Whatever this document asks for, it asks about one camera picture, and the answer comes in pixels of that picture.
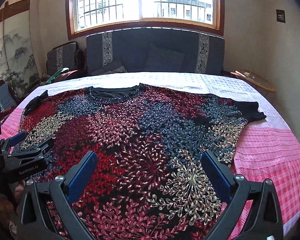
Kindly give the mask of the left hand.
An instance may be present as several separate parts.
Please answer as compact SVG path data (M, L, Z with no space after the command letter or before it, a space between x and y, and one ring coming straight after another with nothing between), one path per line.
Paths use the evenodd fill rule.
M17 204L19 204L21 195L23 193L25 181L19 181L18 186L14 189L14 198ZM3 195L0 195L0 223L4 229L9 229L11 225L10 213L14 212L13 204Z

